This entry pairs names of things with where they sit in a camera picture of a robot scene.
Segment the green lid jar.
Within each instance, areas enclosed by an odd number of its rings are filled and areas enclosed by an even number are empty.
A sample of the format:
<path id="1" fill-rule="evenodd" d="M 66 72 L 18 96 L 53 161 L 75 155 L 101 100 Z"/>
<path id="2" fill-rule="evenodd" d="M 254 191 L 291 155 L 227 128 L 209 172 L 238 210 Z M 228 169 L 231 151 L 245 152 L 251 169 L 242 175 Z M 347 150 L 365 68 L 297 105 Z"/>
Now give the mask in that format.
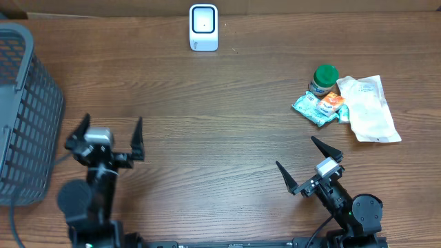
<path id="1" fill-rule="evenodd" d="M 317 67 L 308 89 L 316 96 L 327 95 L 338 80 L 339 72 L 333 65 L 324 64 Z"/>

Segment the teal packet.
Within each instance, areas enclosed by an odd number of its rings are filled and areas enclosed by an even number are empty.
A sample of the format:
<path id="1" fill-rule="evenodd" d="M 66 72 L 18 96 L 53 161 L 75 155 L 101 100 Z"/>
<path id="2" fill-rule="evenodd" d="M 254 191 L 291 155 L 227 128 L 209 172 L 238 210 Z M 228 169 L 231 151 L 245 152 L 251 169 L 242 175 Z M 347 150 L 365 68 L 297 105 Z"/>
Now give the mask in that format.
<path id="1" fill-rule="evenodd" d="M 346 105 L 343 105 L 338 110 L 338 123 L 339 124 L 350 123 L 350 120 L 349 120 L 349 108 Z"/>

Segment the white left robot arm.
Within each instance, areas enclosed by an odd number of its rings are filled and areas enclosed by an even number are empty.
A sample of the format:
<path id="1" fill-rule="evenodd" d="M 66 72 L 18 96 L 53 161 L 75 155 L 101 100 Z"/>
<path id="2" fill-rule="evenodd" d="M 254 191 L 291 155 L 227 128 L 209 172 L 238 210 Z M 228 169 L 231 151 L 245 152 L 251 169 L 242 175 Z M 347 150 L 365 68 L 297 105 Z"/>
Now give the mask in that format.
<path id="1" fill-rule="evenodd" d="M 57 196 L 73 247 L 146 246 L 139 233 L 127 234 L 122 222 L 111 219 L 119 170 L 132 169 L 135 161 L 145 160 L 143 119 L 137 121 L 131 152 L 114 152 L 113 147 L 111 130 L 91 127 L 89 114 L 66 139 L 65 148 L 88 169 L 85 180 L 67 182 Z"/>

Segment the beige paper pouch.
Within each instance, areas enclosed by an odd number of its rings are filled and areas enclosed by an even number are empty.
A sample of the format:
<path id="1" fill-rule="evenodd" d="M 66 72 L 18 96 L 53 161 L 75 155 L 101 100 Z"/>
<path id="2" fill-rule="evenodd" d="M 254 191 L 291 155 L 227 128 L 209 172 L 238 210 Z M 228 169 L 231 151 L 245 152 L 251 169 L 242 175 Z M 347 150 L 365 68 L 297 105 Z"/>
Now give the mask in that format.
<path id="1" fill-rule="evenodd" d="M 379 75 L 362 79 L 346 76 L 337 80 L 337 86 L 349 108 L 351 130 L 359 142 L 397 143 L 402 140 Z"/>

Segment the green wet wipes pack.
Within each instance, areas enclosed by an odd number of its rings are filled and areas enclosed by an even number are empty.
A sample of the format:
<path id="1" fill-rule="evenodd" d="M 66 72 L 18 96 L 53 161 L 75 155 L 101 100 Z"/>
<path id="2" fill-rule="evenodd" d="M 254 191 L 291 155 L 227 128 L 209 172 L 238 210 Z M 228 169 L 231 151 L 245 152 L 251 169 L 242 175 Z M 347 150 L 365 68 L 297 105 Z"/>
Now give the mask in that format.
<path id="1" fill-rule="evenodd" d="M 319 102 L 320 100 L 313 93 L 306 91 L 303 96 L 298 98 L 292 107 L 318 127 L 322 127 L 326 123 L 332 122 L 334 119 L 338 118 L 338 115 L 333 113 L 330 116 L 327 116 L 320 112 L 317 109 Z"/>

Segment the orange Kleenex tissue pack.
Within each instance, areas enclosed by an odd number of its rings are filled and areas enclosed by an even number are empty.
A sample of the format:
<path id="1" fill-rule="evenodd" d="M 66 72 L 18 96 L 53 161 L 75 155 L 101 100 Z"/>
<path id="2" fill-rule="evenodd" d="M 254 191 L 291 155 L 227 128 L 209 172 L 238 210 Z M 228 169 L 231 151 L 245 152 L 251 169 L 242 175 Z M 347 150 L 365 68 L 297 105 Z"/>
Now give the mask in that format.
<path id="1" fill-rule="evenodd" d="M 345 104 L 345 98 L 330 92 L 316 106 L 316 109 L 325 116 L 330 117 L 335 114 Z"/>

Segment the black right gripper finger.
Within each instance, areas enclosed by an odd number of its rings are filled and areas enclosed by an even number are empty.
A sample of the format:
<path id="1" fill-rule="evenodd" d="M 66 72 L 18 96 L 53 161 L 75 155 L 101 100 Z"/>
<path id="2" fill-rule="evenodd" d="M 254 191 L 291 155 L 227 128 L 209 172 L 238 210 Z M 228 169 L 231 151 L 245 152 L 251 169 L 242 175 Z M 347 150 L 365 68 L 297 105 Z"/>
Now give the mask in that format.
<path id="1" fill-rule="evenodd" d="M 324 142 L 320 141 L 315 136 L 311 136 L 311 140 L 316 145 L 316 147 L 320 150 L 322 155 L 325 158 L 332 158 L 337 163 L 340 163 L 343 159 L 343 152 L 339 149 L 336 149 L 335 147 L 332 147 L 330 145 L 325 144 Z"/>
<path id="2" fill-rule="evenodd" d="M 290 194 L 295 195 L 296 194 L 295 191 L 298 188 L 298 183 L 292 178 L 289 172 L 278 161 L 276 161 L 276 166 L 278 167 L 280 173 L 283 176 L 283 180 L 287 187 L 287 191 Z"/>

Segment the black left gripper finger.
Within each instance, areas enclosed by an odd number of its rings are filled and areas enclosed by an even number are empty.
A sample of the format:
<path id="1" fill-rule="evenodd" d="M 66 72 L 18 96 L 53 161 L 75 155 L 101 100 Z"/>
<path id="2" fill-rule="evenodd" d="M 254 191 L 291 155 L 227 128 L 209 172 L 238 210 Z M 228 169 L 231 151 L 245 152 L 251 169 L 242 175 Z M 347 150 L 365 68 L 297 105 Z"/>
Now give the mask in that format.
<path id="1" fill-rule="evenodd" d="M 130 146 L 132 148 L 132 160 L 143 161 L 145 159 L 145 150 L 143 143 L 143 118 L 141 116 L 137 121 Z"/>
<path id="2" fill-rule="evenodd" d="M 73 150 L 79 143 L 85 141 L 85 133 L 90 126 L 90 115 L 86 114 L 79 126 L 66 138 L 65 148 Z"/>

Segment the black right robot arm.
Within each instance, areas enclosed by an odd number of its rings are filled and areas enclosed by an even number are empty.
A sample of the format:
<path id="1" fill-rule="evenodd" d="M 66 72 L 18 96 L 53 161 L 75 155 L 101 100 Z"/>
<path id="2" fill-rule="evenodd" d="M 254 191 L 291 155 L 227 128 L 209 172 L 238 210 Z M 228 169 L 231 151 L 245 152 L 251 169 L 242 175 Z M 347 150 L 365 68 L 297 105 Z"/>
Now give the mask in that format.
<path id="1" fill-rule="evenodd" d="M 377 236 L 382 231 L 382 201 L 372 194 L 350 196 L 338 182 L 345 171 L 340 165 L 343 152 L 311 137 L 325 159 L 315 166 L 316 174 L 298 184 L 289 172 L 276 162 L 290 194 L 305 198 L 317 196 L 330 213 L 310 238 L 295 238 L 300 247 L 387 247 L 387 239 Z"/>

